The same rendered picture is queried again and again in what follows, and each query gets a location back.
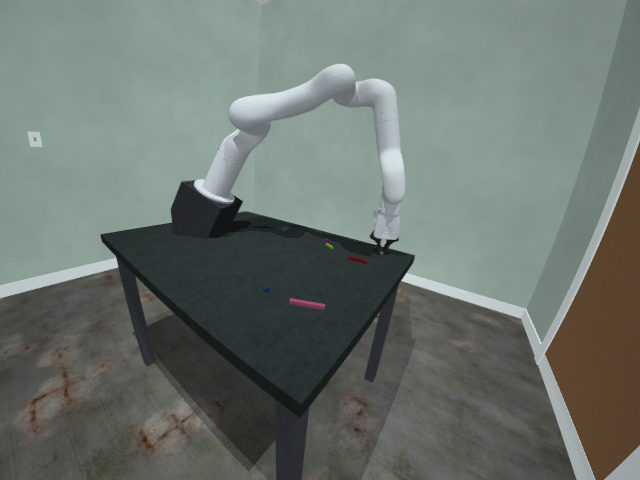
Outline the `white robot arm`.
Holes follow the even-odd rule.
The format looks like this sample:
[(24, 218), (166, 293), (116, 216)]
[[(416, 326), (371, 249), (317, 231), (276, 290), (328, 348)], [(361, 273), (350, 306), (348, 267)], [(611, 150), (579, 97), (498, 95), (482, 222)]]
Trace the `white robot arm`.
[(214, 201), (233, 203), (235, 197), (231, 189), (250, 152), (267, 136), (271, 121), (312, 111), (332, 98), (345, 107), (373, 109), (383, 181), (380, 207), (375, 210), (374, 217), (379, 212), (398, 215), (405, 196), (406, 177), (396, 92), (392, 85), (380, 79), (356, 82), (353, 70), (346, 64), (327, 67), (310, 81), (283, 92), (247, 96), (234, 101), (229, 108), (229, 119), (237, 130), (223, 140), (206, 182), (198, 179), (194, 187)]

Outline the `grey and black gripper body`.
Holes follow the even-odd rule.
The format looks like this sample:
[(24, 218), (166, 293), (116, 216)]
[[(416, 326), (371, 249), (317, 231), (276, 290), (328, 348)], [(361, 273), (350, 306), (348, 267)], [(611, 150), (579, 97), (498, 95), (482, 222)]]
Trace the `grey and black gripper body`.
[[(381, 212), (380, 212), (381, 213)], [(377, 215), (377, 220), (373, 228), (374, 237), (378, 239), (396, 240), (399, 233), (399, 221), (398, 215), (391, 216), (380, 214)]]

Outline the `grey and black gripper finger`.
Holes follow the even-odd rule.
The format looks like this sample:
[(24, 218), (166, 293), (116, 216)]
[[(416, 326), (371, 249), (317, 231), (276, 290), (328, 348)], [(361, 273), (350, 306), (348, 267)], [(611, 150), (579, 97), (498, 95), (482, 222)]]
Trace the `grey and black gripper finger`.
[(397, 242), (397, 241), (399, 241), (399, 239), (398, 239), (398, 238), (397, 238), (396, 240), (387, 240), (387, 241), (386, 241), (386, 244), (384, 245), (384, 251), (383, 251), (383, 253), (384, 253), (384, 254), (387, 254), (388, 249), (389, 249), (389, 246), (390, 246), (392, 243)]
[(381, 249), (381, 245), (380, 245), (380, 243), (381, 243), (381, 239), (378, 239), (378, 238), (375, 238), (375, 237), (374, 237), (374, 230), (373, 230), (373, 232), (371, 233), (370, 238), (371, 238), (371, 239), (373, 239), (373, 240), (377, 243), (376, 251), (377, 251), (377, 253), (378, 253), (378, 254), (380, 254), (380, 249)]

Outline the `pink rod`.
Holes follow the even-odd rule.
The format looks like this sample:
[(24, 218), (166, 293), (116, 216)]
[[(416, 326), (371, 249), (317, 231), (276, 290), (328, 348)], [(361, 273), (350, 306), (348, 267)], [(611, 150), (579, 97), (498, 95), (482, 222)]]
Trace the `pink rod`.
[(308, 302), (303, 300), (290, 299), (289, 304), (325, 310), (325, 304)]

